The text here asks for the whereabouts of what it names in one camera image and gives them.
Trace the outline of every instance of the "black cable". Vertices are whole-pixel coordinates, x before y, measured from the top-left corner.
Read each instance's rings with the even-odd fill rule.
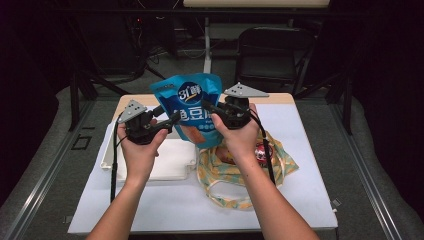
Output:
[[[121,115],[122,115],[122,113],[119,114],[118,118],[116,119],[115,128],[113,129],[113,136],[112,136],[112,138],[113,138],[113,162],[112,162],[112,174],[111,174],[111,179],[110,179],[110,202],[113,202],[113,200],[115,199],[115,195],[116,195],[116,174],[118,172],[118,153],[117,153],[118,145],[116,144],[116,138],[118,136],[118,119],[121,117]]]
[[[272,168],[271,154],[269,153],[269,141],[268,141],[268,137],[266,136],[266,131],[264,127],[262,126],[261,121],[259,120],[258,114],[252,109],[249,109],[249,110],[251,111],[250,117],[258,124],[259,128],[261,129],[262,141],[264,144],[266,165],[268,168],[269,178],[271,179],[272,183],[275,184],[274,169]]]
[[[336,240],[340,239],[339,227],[336,227]]]

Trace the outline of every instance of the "white table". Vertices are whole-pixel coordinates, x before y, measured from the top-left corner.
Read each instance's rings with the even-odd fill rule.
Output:
[[[129,99],[155,106],[152,95],[124,96],[117,113]],[[293,98],[289,94],[271,94],[270,98],[252,99],[265,129],[283,143],[300,169],[288,175],[282,194],[314,229],[333,229],[337,219],[332,211],[317,163],[299,117]],[[111,129],[105,136],[109,141]],[[87,234],[109,205],[110,172],[100,168],[98,157],[81,196],[68,232]],[[253,209],[233,210],[217,206],[206,197],[192,172],[183,181],[149,182],[143,192],[132,225],[133,233],[199,233],[259,231]]]

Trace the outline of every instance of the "finger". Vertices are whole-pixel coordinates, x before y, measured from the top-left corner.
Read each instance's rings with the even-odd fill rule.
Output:
[[[212,113],[211,115],[213,125],[215,125],[215,128],[221,132],[227,129],[225,124],[222,122],[222,119],[218,116],[216,113]]]
[[[119,137],[120,140],[122,140],[123,138],[125,138],[125,136],[127,136],[125,129],[126,129],[126,127],[125,127],[124,123],[121,123],[121,124],[118,125],[117,133],[118,133],[118,137]]]
[[[254,103],[249,103],[249,108],[252,109],[253,111],[255,111],[256,113],[258,112],[256,110],[256,105]]]
[[[168,135],[167,129],[160,130],[158,133],[156,133],[155,137],[153,138],[150,144],[152,144],[153,147],[157,150],[159,146],[163,143],[167,135]]]
[[[150,120],[150,124],[155,125],[156,123],[158,123],[158,120],[156,118]]]

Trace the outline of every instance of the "detergent bag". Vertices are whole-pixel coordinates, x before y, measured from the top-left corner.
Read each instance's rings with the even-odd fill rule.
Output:
[[[222,135],[215,129],[210,113],[201,106],[202,99],[217,105],[222,92],[218,76],[206,73],[176,75],[150,85],[150,90],[168,116],[180,111],[181,120],[175,129],[182,140],[200,149],[221,143]]]

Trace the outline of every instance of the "silver metal bracket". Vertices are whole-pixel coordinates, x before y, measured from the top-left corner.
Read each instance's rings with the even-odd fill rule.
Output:
[[[147,111],[146,106],[131,99],[128,105],[125,107],[125,110],[122,113],[121,117],[118,119],[118,123],[127,122],[133,119],[134,117],[144,113],[145,111]]]
[[[266,92],[259,91],[257,89],[245,86],[241,83],[237,83],[229,89],[224,91],[224,94],[236,98],[249,98],[249,97],[269,97]]]

